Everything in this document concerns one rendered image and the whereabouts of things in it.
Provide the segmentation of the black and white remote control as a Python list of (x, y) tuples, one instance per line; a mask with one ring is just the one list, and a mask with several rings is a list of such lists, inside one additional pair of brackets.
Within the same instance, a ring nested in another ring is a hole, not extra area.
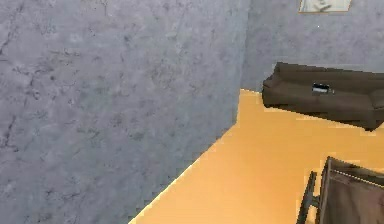
[(334, 94), (335, 91), (327, 84), (314, 83), (312, 85), (312, 92), (314, 94)]

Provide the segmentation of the dark brown sofa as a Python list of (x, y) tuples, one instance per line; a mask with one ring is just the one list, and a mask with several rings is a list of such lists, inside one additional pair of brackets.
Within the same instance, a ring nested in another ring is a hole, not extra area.
[[(312, 85), (334, 94), (314, 94)], [(384, 123), (384, 73), (279, 62), (262, 83), (266, 107), (324, 118), (367, 131)]]

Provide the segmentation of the framed wall picture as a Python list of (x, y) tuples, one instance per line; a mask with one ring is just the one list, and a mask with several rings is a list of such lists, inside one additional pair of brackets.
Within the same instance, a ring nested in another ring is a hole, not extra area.
[(352, 0), (300, 0), (300, 13), (347, 12)]

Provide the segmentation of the brown chair with black frame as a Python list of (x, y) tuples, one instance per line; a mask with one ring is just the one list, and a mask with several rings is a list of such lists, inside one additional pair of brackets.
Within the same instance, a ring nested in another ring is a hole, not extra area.
[(384, 224), (384, 173), (328, 156), (321, 174), (320, 193), (314, 194), (317, 173), (309, 175), (296, 224)]

